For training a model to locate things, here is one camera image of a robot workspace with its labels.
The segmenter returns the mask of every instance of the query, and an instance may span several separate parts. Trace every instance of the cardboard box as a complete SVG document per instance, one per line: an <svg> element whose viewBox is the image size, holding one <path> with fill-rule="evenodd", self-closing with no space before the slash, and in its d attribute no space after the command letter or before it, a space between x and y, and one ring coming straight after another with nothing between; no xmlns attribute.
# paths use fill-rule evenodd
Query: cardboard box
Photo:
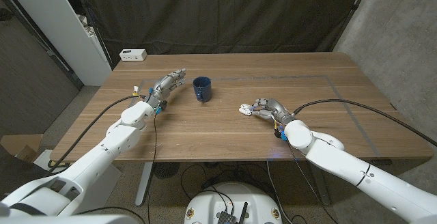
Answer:
<svg viewBox="0 0 437 224"><path fill-rule="evenodd" d="M36 159L36 152L40 147L42 134L38 135L4 135L2 145L9 154L21 160L32 163Z"/></svg>

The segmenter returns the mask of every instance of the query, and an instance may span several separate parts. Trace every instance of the wooden table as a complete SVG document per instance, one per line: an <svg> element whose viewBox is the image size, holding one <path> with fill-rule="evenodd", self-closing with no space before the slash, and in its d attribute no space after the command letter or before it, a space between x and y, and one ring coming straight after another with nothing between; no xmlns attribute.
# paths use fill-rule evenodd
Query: wooden table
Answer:
<svg viewBox="0 0 437 224"><path fill-rule="evenodd" d="M186 68L186 84L170 95L156 118L156 161L289 160L284 141L273 134L273 122L238 112L242 103L274 98L289 111L326 98L344 98L405 119L344 53L267 53L220 55L148 55L141 62L120 62L51 154L57 160L83 129L109 104L132 95L133 86L147 94L159 77ZM212 79L212 99L197 102L192 80ZM124 101L109 109L66 158L74 161L99 143L107 128L133 104ZM298 119L311 130L328 133L359 158L429 158L428 144L391 120L342 103L316 104ZM133 149L117 160L151 161L153 120Z"/></svg>

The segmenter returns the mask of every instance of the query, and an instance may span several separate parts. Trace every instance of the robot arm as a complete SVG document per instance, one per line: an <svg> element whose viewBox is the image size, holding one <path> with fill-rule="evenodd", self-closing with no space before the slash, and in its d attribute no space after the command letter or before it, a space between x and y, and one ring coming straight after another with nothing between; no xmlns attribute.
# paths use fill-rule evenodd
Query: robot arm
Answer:
<svg viewBox="0 0 437 224"><path fill-rule="evenodd" d="M437 196L348 154L342 142L333 136L311 131L304 122L296 120L293 114L278 105L276 100L259 100L252 107L244 104L240 109L246 111L245 115L254 114L264 118L270 115L278 124L283 139L300 150L314 165L355 185L409 223L436 221Z"/></svg>
<svg viewBox="0 0 437 224"><path fill-rule="evenodd" d="M9 216L74 214L89 186L118 155L138 143L141 131L146 127L144 119L159 113L170 91L184 83L184 76L185 69L181 69L159 79L147 101L126 109L109 127L106 137L64 172L34 180L9 194L1 202L9 208Z"/></svg>

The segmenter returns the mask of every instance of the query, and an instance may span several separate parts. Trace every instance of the blue mug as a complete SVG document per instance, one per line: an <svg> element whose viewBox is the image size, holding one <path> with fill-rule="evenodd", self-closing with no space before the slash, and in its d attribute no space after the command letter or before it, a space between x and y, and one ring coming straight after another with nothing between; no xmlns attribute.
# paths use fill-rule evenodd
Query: blue mug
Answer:
<svg viewBox="0 0 437 224"><path fill-rule="evenodd" d="M197 101L207 102L211 99L211 79L199 76L193 81L194 93Z"/></svg>

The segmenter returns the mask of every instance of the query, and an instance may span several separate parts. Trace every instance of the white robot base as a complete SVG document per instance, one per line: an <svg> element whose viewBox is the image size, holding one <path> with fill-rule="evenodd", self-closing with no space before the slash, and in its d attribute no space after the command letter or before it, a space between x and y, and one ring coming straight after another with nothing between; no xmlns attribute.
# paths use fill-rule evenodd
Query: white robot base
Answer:
<svg viewBox="0 0 437 224"><path fill-rule="evenodd" d="M276 202L265 192L258 188L241 182L222 182L214 185L214 188L228 196L234 203L234 222L252 224L280 224L281 214ZM184 224L219 223L222 211L225 211L225 203L212 187L206 192L201 192L194 197L185 212ZM232 204L226 196L222 195L226 202L227 213L231 214ZM244 203L247 204L243 222L240 217Z"/></svg>

